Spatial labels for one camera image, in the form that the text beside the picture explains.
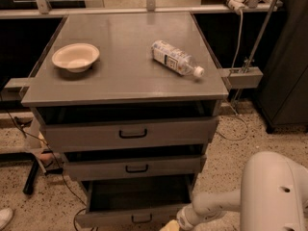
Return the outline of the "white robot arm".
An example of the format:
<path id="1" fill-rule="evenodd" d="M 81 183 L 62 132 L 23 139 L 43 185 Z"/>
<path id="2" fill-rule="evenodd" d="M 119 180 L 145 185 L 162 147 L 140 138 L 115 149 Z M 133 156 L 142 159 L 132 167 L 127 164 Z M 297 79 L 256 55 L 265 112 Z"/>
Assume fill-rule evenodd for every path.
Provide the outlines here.
<path id="1" fill-rule="evenodd" d="M 239 189 L 196 194 L 160 231 L 192 231 L 227 212 L 240 214 L 241 231 L 306 231 L 307 208 L 308 168 L 263 151 L 246 162 Z"/>

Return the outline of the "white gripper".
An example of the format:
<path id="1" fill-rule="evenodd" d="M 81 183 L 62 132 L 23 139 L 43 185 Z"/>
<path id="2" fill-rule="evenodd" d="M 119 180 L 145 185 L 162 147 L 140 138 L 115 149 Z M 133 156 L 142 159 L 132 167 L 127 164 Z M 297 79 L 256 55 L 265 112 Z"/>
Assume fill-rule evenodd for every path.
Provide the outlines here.
<path id="1" fill-rule="evenodd" d="M 183 207 L 178 211 L 176 220 L 169 221 L 160 231 L 190 231 L 200 224 L 205 217 L 205 214 L 194 208 L 192 204 Z"/>

